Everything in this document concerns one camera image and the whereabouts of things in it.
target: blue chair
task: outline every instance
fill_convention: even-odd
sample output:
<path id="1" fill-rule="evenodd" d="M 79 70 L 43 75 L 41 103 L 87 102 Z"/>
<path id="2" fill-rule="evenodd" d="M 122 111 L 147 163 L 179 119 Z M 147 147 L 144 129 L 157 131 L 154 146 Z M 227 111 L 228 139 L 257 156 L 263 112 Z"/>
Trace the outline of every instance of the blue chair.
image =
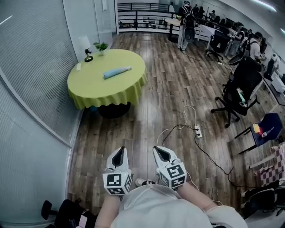
<path id="1" fill-rule="evenodd" d="M 255 145 L 240 152 L 240 154 L 243 154 L 244 152 L 247 152 L 247 151 L 251 151 L 253 150 L 254 148 L 257 148 L 263 144 L 265 144 L 266 142 L 268 142 L 269 140 L 275 140 L 278 138 L 279 134 L 281 133 L 282 131 L 282 122 L 280 120 L 280 117 L 277 113 L 273 112 L 273 113 L 267 113 L 263 120 L 261 122 L 258 122 L 256 123 L 259 127 L 262 128 L 263 132 L 266 132 L 266 131 L 269 131 L 272 129 L 272 131 L 267 135 L 265 136 L 264 138 L 258 134 L 258 133 L 255 133 L 254 132 L 254 129 L 253 129 L 253 124 L 245 129 L 243 132 L 241 132 L 240 134 L 238 134 L 235 138 L 238 138 L 240 137 L 242 134 L 246 135 L 248 134 L 249 132 L 252 133 L 252 136 L 253 136 L 253 139 L 254 139 L 254 142 L 255 142 Z"/>

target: potted plant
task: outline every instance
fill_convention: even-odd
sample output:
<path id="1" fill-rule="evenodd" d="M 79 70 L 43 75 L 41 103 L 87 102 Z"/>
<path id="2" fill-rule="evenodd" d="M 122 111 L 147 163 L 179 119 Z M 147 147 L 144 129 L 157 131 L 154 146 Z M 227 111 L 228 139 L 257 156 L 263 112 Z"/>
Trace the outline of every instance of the potted plant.
<path id="1" fill-rule="evenodd" d="M 105 50 L 107 49 L 108 47 L 108 44 L 105 44 L 105 43 L 94 43 L 95 45 L 95 48 L 98 49 L 100 51 L 100 54 L 101 55 L 105 55 Z"/>

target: checkered cloth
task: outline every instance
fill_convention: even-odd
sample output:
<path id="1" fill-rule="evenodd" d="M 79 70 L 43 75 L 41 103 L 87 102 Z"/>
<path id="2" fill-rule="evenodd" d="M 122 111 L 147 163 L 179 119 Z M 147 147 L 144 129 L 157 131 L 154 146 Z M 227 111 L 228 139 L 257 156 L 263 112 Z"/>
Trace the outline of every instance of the checkered cloth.
<path id="1" fill-rule="evenodd" d="M 262 187 L 285 177 L 285 143 L 272 149 L 277 160 L 276 165 L 261 168 L 255 173 L 260 176 Z"/>

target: round table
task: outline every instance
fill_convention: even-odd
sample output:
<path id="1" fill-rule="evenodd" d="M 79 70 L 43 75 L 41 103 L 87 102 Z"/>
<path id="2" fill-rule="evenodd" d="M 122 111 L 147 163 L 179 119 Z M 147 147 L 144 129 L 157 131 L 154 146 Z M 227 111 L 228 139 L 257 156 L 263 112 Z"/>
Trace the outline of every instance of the round table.
<path id="1" fill-rule="evenodd" d="M 172 29 L 173 29 L 173 26 L 180 26 L 181 21 L 176 18 L 165 18 L 164 20 L 165 22 L 170 24 L 168 40 L 171 42 L 177 43 L 178 39 L 175 39 L 172 37 Z"/>
<path id="2" fill-rule="evenodd" d="M 98 107 L 106 118 L 125 114 L 130 103 L 137 105 L 142 86 L 147 82 L 147 69 L 143 59 L 136 53 L 111 49 L 104 56 L 93 54 L 91 62 L 81 61 L 81 70 L 71 70 L 67 87 L 70 97 L 78 109 Z M 103 73 L 119 67 L 132 69 L 104 79 Z"/>

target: white lampshade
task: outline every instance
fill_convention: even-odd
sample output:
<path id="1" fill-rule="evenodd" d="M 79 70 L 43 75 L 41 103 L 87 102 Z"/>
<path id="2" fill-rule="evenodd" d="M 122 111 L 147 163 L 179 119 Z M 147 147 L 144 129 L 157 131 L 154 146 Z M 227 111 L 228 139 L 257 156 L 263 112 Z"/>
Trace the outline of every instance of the white lampshade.
<path id="1" fill-rule="evenodd" d="M 79 37 L 79 40 L 80 40 L 80 45 L 84 50 L 88 49 L 91 46 L 87 36 Z"/>

